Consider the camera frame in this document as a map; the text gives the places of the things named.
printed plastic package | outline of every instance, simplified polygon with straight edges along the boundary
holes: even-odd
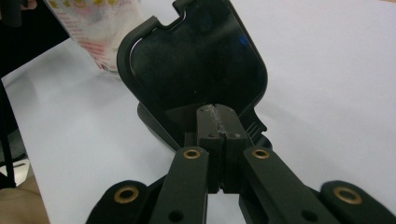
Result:
[[[144,20],[140,0],[47,0],[47,4],[100,68],[118,73],[120,42]]]

snack package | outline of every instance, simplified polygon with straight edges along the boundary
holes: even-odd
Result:
[[[117,74],[121,40],[144,21],[140,0],[46,0],[70,37]]]

table surface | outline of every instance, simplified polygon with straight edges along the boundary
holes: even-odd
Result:
[[[171,1],[142,1],[164,23]],[[269,74],[256,112],[313,189],[345,180],[396,213],[396,4],[233,0]],[[83,223],[113,184],[151,184],[174,152],[136,115],[118,77],[66,40],[4,77],[52,223]],[[236,195],[209,195],[207,223],[244,223]]]

